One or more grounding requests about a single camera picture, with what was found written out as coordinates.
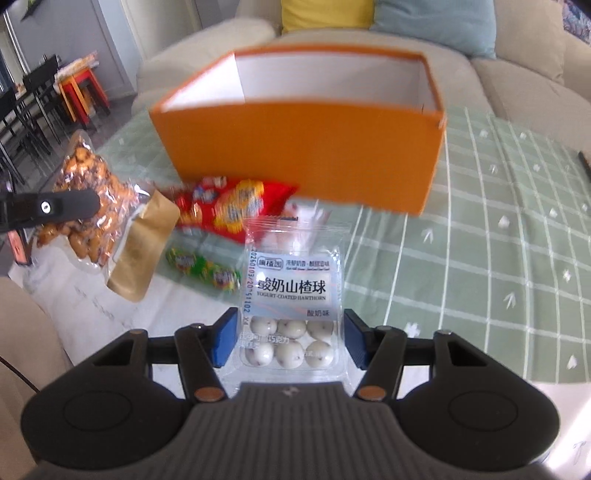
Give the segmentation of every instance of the copper screw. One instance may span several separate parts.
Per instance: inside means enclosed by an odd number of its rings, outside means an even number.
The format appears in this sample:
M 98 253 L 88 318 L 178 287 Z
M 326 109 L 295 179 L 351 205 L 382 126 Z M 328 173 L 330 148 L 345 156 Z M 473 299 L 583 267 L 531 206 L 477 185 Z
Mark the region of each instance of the copper screw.
M 367 385 L 359 389 L 357 396 L 365 401 L 382 401 L 386 398 L 386 391 L 377 385 Z
M 218 387 L 202 387 L 195 391 L 195 398 L 205 403 L 220 401 L 224 396 L 223 390 Z

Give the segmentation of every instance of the yogurt-coated hawthorn ball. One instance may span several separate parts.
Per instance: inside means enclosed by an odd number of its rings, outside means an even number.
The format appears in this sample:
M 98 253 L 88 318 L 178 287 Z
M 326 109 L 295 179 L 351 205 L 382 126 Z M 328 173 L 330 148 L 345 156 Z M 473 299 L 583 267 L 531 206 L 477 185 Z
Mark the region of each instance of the yogurt-coated hawthorn ball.
M 312 368 L 326 368 L 335 358 L 335 351 L 326 342 L 316 340 L 306 349 L 306 362 Z
M 275 349 L 272 343 L 259 343 L 254 348 L 247 348 L 245 351 L 246 360 L 253 367 L 266 367 L 273 361 Z
M 292 341 L 277 345 L 277 363 L 287 370 L 298 368 L 304 362 L 304 349 L 299 342 Z
M 303 320 L 279 320 L 277 332 L 287 338 L 297 340 L 306 333 L 306 323 Z
M 251 330 L 256 335 L 266 337 L 277 331 L 277 320 L 269 317 L 254 316 L 251 319 Z
M 329 342 L 332 337 L 334 330 L 333 322 L 308 322 L 307 325 L 308 333 L 314 340 L 322 340 L 323 342 Z

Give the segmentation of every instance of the gold foil packet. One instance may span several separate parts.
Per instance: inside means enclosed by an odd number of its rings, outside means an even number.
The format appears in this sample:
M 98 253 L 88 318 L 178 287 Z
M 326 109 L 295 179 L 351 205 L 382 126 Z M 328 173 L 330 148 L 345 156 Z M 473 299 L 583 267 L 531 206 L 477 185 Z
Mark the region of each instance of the gold foil packet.
M 178 206 L 155 190 L 132 220 L 107 287 L 126 300 L 142 300 L 179 217 Z

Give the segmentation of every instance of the open cardboard box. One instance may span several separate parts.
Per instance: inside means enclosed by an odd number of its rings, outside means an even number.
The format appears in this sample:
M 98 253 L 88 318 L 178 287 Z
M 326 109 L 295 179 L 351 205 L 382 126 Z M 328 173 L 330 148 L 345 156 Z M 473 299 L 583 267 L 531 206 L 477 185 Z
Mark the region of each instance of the open cardboard box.
M 419 53 L 357 46 L 230 53 L 150 112 L 180 177 L 279 180 L 419 214 L 445 114 Z

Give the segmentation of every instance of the red snack bag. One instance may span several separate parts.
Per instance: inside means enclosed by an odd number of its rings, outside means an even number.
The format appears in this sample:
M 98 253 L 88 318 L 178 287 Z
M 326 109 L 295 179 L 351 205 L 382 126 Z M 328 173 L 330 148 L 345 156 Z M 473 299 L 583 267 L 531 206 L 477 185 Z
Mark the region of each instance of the red snack bag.
M 205 177 L 173 192 L 181 210 L 179 228 L 200 228 L 243 244 L 243 220 L 280 215 L 296 188 L 273 181 Z

